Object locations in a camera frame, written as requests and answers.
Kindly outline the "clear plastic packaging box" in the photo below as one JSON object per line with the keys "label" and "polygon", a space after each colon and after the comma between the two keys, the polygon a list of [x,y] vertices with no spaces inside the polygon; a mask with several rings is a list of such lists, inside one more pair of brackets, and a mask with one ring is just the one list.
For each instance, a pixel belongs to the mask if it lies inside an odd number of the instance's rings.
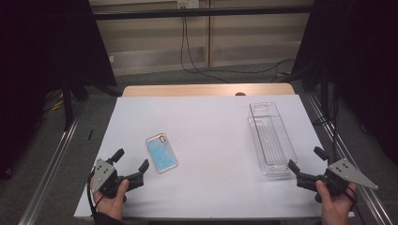
{"label": "clear plastic packaging box", "polygon": [[276,103],[251,103],[247,119],[260,172],[270,179],[290,178],[288,163],[298,159]]}

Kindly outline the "white wall socket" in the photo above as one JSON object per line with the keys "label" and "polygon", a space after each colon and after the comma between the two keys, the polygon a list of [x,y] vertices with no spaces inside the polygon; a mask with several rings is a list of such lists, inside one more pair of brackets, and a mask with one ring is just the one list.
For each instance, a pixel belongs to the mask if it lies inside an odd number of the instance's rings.
{"label": "white wall socket", "polygon": [[199,0],[176,0],[177,7],[183,8],[199,8]]}

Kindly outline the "person's left hand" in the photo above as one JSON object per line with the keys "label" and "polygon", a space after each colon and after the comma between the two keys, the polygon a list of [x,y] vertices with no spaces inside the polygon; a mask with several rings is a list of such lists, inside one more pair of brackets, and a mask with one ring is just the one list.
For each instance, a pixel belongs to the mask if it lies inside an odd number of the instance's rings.
{"label": "person's left hand", "polygon": [[129,187],[129,181],[124,180],[118,187],[116,196],[112,199],[105,198],[100,191],[95,193],[93,197],[94,201],[96,202],[97,213],[103,213],[112,218],[116,218],[122,221],[124,213],[123,200],[128,187]]}

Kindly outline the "black horizontal bar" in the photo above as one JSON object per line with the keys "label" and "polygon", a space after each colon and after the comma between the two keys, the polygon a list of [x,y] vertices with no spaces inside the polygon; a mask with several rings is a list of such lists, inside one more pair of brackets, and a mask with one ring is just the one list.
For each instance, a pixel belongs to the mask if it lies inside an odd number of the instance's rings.
{"label": "black horizontal bar", "polygon": [[310,13],[312,9],[312,6],[164,9],[146,11],[97,12],[92,15],[92,18],[96,21],[103,21],[206,16],[297,14]]}

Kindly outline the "aluminium floor rail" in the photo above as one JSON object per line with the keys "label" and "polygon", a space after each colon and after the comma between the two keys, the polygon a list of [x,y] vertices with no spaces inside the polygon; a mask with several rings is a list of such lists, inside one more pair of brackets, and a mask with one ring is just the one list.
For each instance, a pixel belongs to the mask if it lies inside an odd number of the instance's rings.
{"label": "aluminium floor rail", "polygon": [[[309,94],[308,99],[314,109],[314,112],[316,113],[317,122],[324,128],[324,130],[329,135],[329,138],[332,142],[333,150],[339,157],[347,159],[354,166],[358,167],[355,159],[352,157],[343,139],[337,133],[336,127],[333,125],[332,120],[328,119],[326,115],[322,112],[320,100],[316,97],[315,94]],[[375,218],[377,225],[393,225],[393,221],[389,216],[388,211],[386,210],[383,203],[380,201],[373,189],[369,187],[360,187],[359,193],[362,199],[365,201],[373,217]]]}
{"label": "aluminium floor rail", "polygon": [[28,205],[26,206],[18,225],[35,225],[42,205],[47,198],[57,170],[63,160],[66,151],[68,150],[70,141],[79,122],[80,116],[77,115],[75,118],[72,119],[69,127],[63,132],[61,140],[55,148],[52,159],[47,166],[47,169],[43,174],[43,177],[41,178],[33,197],[30,199]]}

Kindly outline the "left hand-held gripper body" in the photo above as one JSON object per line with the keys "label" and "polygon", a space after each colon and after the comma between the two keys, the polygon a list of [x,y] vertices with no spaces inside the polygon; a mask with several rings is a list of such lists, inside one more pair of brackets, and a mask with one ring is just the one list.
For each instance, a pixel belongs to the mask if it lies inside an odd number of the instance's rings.
{"label": "left hand-held gripper body", "polygon": [[90,188],[93,194],[100,191],[105,197],[112,199],[116,196],[118,187],[124,180],[129,181],[127,191],[144,185],[144,174],[136,172],[127,176],[119,175],[114,164],[108,163],[107,160],[100,158],[97,160],[93,174],[94,181]]}

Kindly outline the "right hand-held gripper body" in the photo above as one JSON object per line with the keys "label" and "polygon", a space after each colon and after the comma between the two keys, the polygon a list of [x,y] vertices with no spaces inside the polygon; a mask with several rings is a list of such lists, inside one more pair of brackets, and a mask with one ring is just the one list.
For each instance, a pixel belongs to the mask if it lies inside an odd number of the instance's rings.
{"label": "right hand-held gripper body", "polygon": [[295,166],[295,175],[297,178],[297,186],[299,188],[309,189],[317,192],[316,182],[323,181],[329,194],[339,196],[348,189],[348,183],[355,183],[371,189],[378,189],[378,186],[365,176],[359,169],[351,164],[346,158],[340,159],[330,164],[323,174],[311,175],[300,171],[298,166]]}

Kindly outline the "white table cover sheet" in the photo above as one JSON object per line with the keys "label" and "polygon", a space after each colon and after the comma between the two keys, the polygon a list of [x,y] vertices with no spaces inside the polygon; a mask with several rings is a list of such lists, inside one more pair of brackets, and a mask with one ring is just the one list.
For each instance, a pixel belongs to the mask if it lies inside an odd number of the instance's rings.
{"label": "white table cover sheet", "polygon": [[248,115],[257,102],[277,105],[305,173],[327,167],[320,144],[297,95],[257,97],[121,97],[99,149],[107,159],[118,149],[122,174],[135,173],[150,157],[145,141],[163,133],[176,156],[175,168],[149,168],[144,184],[127,195],[126,218],[266,219],[317,218],[314,193],[294,178],[273,180],[261,173]]}

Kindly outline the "blue phone case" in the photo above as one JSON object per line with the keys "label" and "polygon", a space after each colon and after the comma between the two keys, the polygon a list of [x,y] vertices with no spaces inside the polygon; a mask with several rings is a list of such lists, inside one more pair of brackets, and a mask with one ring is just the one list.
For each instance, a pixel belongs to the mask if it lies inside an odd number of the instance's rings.
{"label": "blue phone case", "polygon": [[178,165],[173,149],[164,133],[146,139],[145,145],[157,173],[165,173]]}

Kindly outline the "black metal stand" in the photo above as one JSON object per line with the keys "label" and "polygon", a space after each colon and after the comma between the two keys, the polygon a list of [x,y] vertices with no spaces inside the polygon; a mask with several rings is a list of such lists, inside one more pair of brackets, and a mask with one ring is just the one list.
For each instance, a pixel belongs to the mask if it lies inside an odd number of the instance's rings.
{"label": "black metal stand", "polygon": [[65,111],[65,128],[67,131],[72,122],[74,120],[72,102],[71,102],[71,94],[75,96],[78,101],[88,100],[89,94],[85,89],[86,78],[82,77],[68,77],[65,76],[62,84],[62,94],[63,94],[63,102],[64,102],[64,111]]}

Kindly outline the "person's right hand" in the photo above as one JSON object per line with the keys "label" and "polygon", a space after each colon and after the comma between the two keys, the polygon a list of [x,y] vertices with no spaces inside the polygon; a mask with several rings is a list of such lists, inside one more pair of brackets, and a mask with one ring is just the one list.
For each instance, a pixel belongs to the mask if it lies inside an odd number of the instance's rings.
{"label": "person's right hand", "polygon": [[318,180],[317,192],[322,198],[321,224],[322,225],[349,225],[348,214],[356,199],[357,185],[349,183],[345,193],[331,198],[326,184]]}

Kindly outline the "black curtain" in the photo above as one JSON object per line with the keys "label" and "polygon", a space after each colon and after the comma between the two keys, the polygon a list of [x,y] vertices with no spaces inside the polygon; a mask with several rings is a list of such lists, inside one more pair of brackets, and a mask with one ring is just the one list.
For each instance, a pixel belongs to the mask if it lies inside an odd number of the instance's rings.
{"label": "black curtain", "polygon": [[398,165],[398,0],[314,0],[292,75],[328,76]]}
{"label": "black curtain", "polygon": [[24,150],[47,94],[115,86],[89,0],[0,0],[0,179]]}

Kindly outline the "wooden table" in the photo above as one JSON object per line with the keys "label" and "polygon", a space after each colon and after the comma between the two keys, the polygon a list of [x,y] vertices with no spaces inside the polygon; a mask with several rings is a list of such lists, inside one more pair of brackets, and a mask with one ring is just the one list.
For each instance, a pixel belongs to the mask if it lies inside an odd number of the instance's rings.
{"label": "wooden table", "polygon": [[295,95],[289,83],[217,83],[131,85],[124,89],[125,97],[202,97],[234,96],[243,92],[246,96]]}

